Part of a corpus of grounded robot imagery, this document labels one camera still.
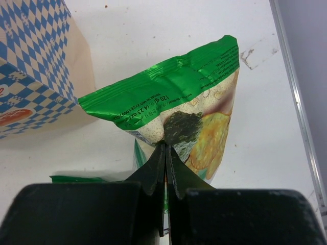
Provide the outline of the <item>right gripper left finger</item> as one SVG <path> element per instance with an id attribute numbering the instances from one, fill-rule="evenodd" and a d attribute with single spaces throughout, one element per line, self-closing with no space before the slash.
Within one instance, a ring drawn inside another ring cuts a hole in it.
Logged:
<path id="1" fill-rule="evenodd" d="M 24 187 L 1 224 L 1 244 L 159 244 L 165 150 L 158 145 L 124 181 Z"/>

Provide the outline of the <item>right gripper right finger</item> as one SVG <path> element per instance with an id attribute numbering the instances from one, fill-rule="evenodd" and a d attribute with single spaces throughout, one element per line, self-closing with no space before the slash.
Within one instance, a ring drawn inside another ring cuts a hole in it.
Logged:
<path id="1" fill-rule="evenodd" d="M 326 244 L 308 200 L 287 189 L 216 189 L 166 147 L 170 244 Z"/>

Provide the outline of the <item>green Chuba cassava chips bag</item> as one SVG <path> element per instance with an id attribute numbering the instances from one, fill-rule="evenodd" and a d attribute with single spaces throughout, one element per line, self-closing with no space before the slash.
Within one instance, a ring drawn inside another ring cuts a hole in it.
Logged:
<path id="1" fill-rule="evenodd" d="M 225 150 L 239 70 L 237 39 L 225 35 L 85 95 L 78 104 L 134 136 L 134 170 L 166 143 L 211 183 Z"/>

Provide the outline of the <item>checkered paper bag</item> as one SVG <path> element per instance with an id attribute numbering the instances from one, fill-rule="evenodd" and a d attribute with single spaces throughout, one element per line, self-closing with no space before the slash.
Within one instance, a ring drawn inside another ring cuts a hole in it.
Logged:
<path id="1" fill-rule="evenodd" d="M 1 1 L 1 138 L 94 121 L 89 45 L 64 1 Z"/>

